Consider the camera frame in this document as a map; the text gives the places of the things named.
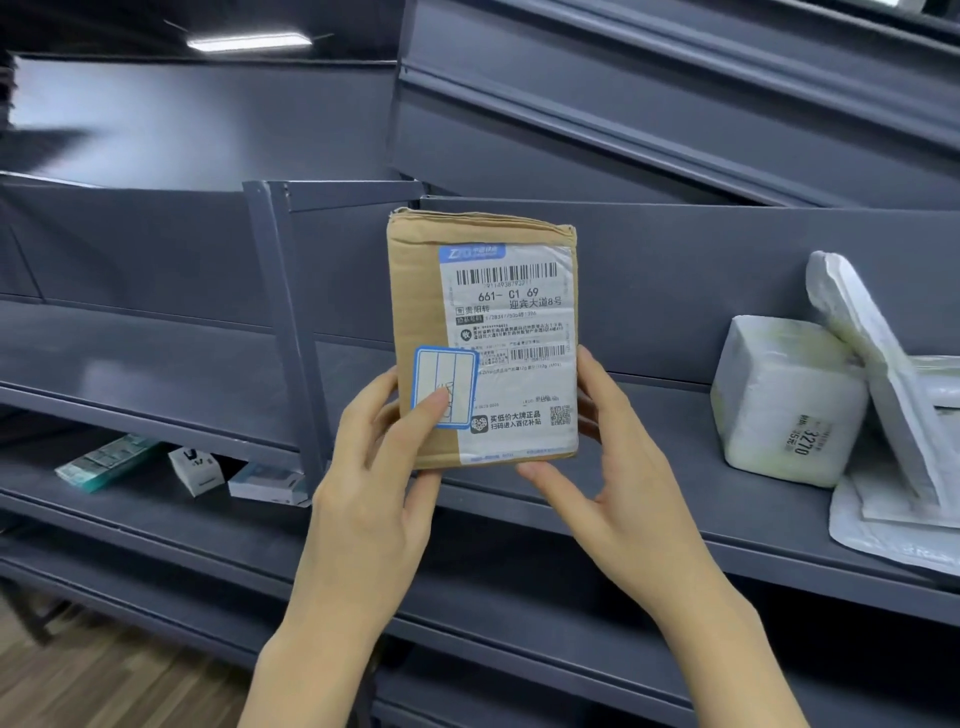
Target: left hand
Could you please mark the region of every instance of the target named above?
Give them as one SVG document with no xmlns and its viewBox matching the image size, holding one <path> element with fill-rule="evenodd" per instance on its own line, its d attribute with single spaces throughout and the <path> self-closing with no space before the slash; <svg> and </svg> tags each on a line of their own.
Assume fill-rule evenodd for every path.
<svg viewBox="0 0 960 728">
<path fill-rule="evenodd" d="M 331 629 L 372 648 L 413 581 L 430 538 L 439 472 L 420 473 L 417 451 L 449 401 L 439 389 L 402 419 L 396 369 L 378 376 L 340 420 L 333 463 L 313 514 L 284 626 Z"/>
</svg>

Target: ceiling light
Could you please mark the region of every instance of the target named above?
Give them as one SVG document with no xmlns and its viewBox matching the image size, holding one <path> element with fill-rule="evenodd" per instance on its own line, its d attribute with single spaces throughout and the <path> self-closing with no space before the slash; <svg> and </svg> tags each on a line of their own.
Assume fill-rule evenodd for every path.
<svg viewBox="0 0 960 728">
<path fill-rule="evenodd" d="M 312 45 L 303 33 L 268 33 L 261 36 L 217 36 L 190 38 L 186 44 L 204 53 L 261 51 L 269 48 L 301 48 Z"/>
</svg>

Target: brown cardboard box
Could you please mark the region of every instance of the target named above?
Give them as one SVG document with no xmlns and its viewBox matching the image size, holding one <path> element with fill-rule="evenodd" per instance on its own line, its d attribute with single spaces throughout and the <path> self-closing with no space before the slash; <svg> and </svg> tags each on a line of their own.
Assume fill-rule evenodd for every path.
<svg viewBox="0 0 960 728">
<path fill-rule="evenodd" d="M 576 452 L 576 244 L 571 226 L 529 218 L 391 215 L 401 413 L 435 385 L 454 393 L 418 469 Z"/>
</svg>

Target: barcode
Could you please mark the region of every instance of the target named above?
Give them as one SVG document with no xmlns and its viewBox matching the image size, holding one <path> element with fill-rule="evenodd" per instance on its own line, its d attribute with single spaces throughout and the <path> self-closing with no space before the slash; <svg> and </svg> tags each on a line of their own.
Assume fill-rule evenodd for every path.
<svg viewBox="0 0 960 728">
<path fill-rule="evenodd" d="M 540 361 L 551 356 L 563 356 L 566 353 L 566 344 L 557 344 L 550 347 L 528 347 L 526 349 L 510 349 L 511 361 Z"/>
<path fill-rule="evenodd" d="M 512 280 L 554 279 L 558 275 L 556 263 L 523 263 L 498 265 L 492 268 L 468 268 L 457 271 L 457 285 L 476 283 L 503 283 Z"/>
<path fill-rule="evenodd" d="M 570 405 L 561 404 L 559 407 L 550 407 L 550 425 L 569 425 Z"/>
</svg>

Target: qr code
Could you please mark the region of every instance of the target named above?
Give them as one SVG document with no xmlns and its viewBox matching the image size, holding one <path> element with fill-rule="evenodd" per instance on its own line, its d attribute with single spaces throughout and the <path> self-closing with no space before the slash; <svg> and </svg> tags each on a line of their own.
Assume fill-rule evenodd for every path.
<svg viewBox="0 0 960 728">
<path fill-rule="evenodd" d="M 559 407 L 550 407 L 551 425 L 569 425 L 570 424 L 570 405 L 562 404 Z"/>
</svg>

